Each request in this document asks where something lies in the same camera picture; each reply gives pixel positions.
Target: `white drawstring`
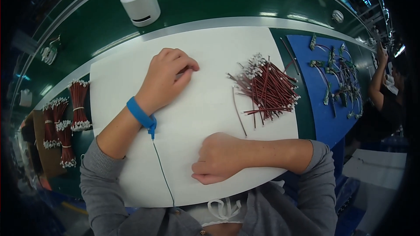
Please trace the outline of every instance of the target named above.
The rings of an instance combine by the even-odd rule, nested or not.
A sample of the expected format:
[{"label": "white drawstring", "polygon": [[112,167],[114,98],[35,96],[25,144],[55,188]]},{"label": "white drawstring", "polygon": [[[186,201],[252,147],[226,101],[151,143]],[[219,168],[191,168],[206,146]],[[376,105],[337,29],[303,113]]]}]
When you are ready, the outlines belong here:
[{"label": "white drawstring", "polygon": [[[216,218],[220,219],[220,220],[228,220],[236,215],[238,215],[240,209],[241,209],[241,201],[237,200],[236,201],[236,205],[233,208],[233,213],[232,213],[232,206],[231,206],[231,200],[229,199],[229,197],[225,198],[226,200],[226,209],[227,209],[227,214],[226,210],[223,208],[225,203],[221,200],[211,200],[207,203],[207,207],[210,211],[211,214],[213,214]],[[219,215],[217,215],[217,213],[213,210],[211,204],[213,202],[217,202],[218,203],[218,212]]]}]

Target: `green workbench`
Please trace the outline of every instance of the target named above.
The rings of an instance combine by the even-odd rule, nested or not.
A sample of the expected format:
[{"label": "green workbench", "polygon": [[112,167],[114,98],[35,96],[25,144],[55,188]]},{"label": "green workbench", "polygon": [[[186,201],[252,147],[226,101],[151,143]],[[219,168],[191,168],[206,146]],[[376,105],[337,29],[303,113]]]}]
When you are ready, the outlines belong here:
[{"label": "green workbench", "polygon": [[[50,24],[60,16],[60,13],[74,0],[61,0],[58,5],[50,12],[48,17],[41,24],[34,39],[39,40],[42,34],[48,29]],[[317,22],[323,24],[331,31],[337,31],[353,38],[367,40],[369,34],[366,30],[357,35],[350,35],[350,31],[360,22],[346,7],[336,0],[158,0],[162,10],[159,19],[144,28],[137,28],[130,22],[119,0],[88,0],[78,7],[59,26],[48,38],[60,35],[61,48],[58,56],[52,65],[47,65],[41,61],[40,54],[37,53],[30,63],[26,76],[30,80],[22,80],[18,92],[28,88],[33,93],[32,106],[24,108],[18,106],[15,101],[13,113],[17,125],[24,115],[29,114],[31,109],[37,105],[43,95],[45,88],[53,87],[60,83],[66,76],[73,73],[78,67],[85,64],[95,56],[95,52],[104,46],[118,41],[128,35],[144,35],[159,29],[170,28],[171,26],[189,23],[197,20],[214,19],[221,17],[266,17],[267,13],[273,18],[295,19],[298,17],[307,18],[307,23]],[[331,19],[333,10],[339,10],[344,15],[344,22],[335,23]],[[290,56],[280,37],[286,35],[312,35],[313,32],[272,28],[270,29],[276,41],[281,57],[286,64],[290,62]],[[317,34],[319,37],[334,38],[325,34]],[[365,69],[372,65],[370,50],[354,42],[346,41],[346,45],[352,58],[359,69],[359,81],[362,89],[363,98],[366,99],[367,85],[370,81],[369,72]],[[24,62],[19,64],[18,71],[22,71],[25,61],[29,61],[29,55],[24,56]],[[312,109],[307,94],[304,81],[301,76],[297,76],[292,69],[288,70],[292,77],[299,80],[298,94],[302,96],[296,106],[297,124],[300,138],[315,139],[315,125],[313,122]],[[69,96],[67,89],[57,92],[57,96]],[[66,117],[71,119],[71,112],[66,113]],[[77,159],[77,167],[68,171],[67,174],[50,179],[50,185],[54,191],[58,191],[70,196],[81,197],[80,183],[80,156],[86,152],[93,139],[93,131],[75,133],[72,139],[73,148]]]}]

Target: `blue mat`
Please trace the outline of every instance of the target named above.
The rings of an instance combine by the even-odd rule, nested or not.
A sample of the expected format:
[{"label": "blue mat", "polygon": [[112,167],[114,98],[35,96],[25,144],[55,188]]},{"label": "blue mat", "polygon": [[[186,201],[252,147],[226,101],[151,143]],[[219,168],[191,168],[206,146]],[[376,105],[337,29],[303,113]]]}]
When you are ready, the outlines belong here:
[{"label": "blue mat", "polygon": [[[344,107],[341,104],[341,101],[334,102],[336,110],[336,118],[334,118],[331,104],[332,99],[330,98],[328,105],[324,105],[323,102],[327,88],[324,79],[317,68],[309,66],[311,60],[328,61],[329,51],[324,51],[319,47],[315,47],[312,51],[309,48],[312,39],[311,36],[288,35],[287,39],[296,55],[300,71],[302,72],[303,79],[308,89],[314,115],[316,138],[318,141],[321,141],[332,148],[347,134],[357,121],[354,116],[350,119],[347,118],[347,114],[352,110],[350,99],[347,101],[347,107]],[[316,44],[324,45],[329,49],[334,46],[335,54],[337,56],[339,55],[339,48],[343,43],[343,41],[328,38],[317,37],[316,39]],[[343,57],[349,60],[349,55],[345,51]],[[337,78],[331,74],[326,74],[325,76],[331,83],[331,91],[333,93],[338,91],[339,84]],[[355,102],[354,106],[354,112],[359,113],[357,102]]]}]

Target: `hand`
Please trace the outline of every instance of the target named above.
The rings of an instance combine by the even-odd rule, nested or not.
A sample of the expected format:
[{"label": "hand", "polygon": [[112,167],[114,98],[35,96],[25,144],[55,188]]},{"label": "hand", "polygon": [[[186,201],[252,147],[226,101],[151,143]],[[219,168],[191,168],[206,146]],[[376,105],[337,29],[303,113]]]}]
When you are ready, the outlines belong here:
[{"label": "hand", "polygon": [[386,65],[386,63],[388,62],[388,53],[382,47],[382,43],[380,41],[376,44],[376,46],[376,55],[378,56],[378,63]]},{"label": "hand", "polygon": [[193,71],[200,67],[197,61],[180,49],[164,48],[150,62],[149,70],[135,99],[150,115],[171,103],[188,85]]},{"label": "hand", "polygon": [[208,185],[224,181],[249,167],[247,142],[221,132],[208,136],[202,143],[198,162],[191,167],[192,177]]}]

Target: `gray sleeve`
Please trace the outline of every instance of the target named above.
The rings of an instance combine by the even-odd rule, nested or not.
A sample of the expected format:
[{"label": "gray sleeve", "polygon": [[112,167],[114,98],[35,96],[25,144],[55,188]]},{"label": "gray sleeve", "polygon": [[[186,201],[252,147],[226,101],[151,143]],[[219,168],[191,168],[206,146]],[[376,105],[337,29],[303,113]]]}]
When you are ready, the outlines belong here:
[{"label": "gray sleeve", "polygon": [[311,142],[312,160],[299,180],[297,207],[319,226],[323,235],[334,235],[337,214],[333,153],[324,143]]},{"label": "gray sleeve", "polygon": [[117,228],[128,217],[118,185],[123,163],[124,160],[105,155],[96,139],[81,162],[81,195],[95,235],[116,235]]}]

